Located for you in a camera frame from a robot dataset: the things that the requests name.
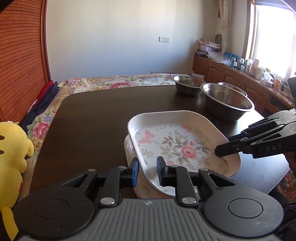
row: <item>gray ridged panel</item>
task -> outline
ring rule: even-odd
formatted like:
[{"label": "gray ridged panel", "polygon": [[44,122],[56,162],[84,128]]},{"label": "gray ridged panel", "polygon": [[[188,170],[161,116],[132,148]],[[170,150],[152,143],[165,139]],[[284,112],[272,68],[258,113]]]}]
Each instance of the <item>gray ridged panel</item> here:
[{"label": "gray ridged panel", "polygon": [[[20,241],[33,241],[22,237]],[[234,241],[206,224],[196,209],[178,206],[174,199],[124,199],[103,209],[93,222],[64,241]],[[279,241],[273,235],[252,239]]]}]

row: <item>hand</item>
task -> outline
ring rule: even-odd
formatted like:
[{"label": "hand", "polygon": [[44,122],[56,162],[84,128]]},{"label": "hand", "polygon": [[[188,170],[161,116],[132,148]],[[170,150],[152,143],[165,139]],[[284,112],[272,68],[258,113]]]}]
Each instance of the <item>hand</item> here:
[{"label": "hand", "polygon": [[293,174],[296,175],[296,152],[284,153],[286,160],[289,163],[290,169],[293,171]]}]

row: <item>stainless steel bowl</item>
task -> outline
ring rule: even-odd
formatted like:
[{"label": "stainless steel bowl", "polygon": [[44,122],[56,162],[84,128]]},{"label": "stainless steel bowl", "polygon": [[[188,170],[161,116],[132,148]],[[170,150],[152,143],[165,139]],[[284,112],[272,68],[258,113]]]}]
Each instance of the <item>stainless steel bowl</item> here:
[{"label": "stainless steel bowl", "polygon": [[197,96],[202,92],[200,89],[200,86],[204,83],[202,80],[184,75],[175,76],[173,80],[176,83],[177,91],[180,93]]},{"label": "stainless steel bowl", "polygon": [[231,84],[229,84],[229,83],[225,83],[225,82],[219,82],[218,85],[224,85],[224,86],[227,86],[227,87],[229,87],[229,88],[231,88],[231,89],[234,89],[234,90],[236,90],[236,91],[242,93],[244,96],[248,97],[248,95],[247,95],[246,92],[244,92],[242,89],[236,87],[235,85],[231,85]]},{"label": "stainless steel bowl", "polygon": [[248,97],[224,85],[205,83],[200,88],[205,94],[208,110],[222,119],[237,121],[255,108]]}]

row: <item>yellow plush toy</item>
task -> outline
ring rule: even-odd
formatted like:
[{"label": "yellow plush toy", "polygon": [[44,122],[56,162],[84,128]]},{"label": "yellow plush toy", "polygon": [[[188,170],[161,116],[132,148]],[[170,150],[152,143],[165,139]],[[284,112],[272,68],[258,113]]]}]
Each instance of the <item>yellow plush toy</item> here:
[{"label": "yellow plush toy", "polygon": [[11,208],[20,193],[21,173],[27,168],[25,156],[33,153],[33,143],[19,125],[11,121],[0,123],[0,211],[11,240],[18,233]]}]

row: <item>white star logo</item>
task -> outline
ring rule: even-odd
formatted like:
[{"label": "white star logo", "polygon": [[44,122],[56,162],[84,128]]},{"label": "white star logo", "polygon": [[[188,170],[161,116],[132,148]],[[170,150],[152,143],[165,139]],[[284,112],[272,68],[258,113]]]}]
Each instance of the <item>white star logo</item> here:
[{"label": "white star logo", "polygon": [[147,206],[150,206],[150,205],[153,204],[153,202],[151,202],[150,200],[148,200],[148,201],[144,202],[144,204],[146,204]]}]

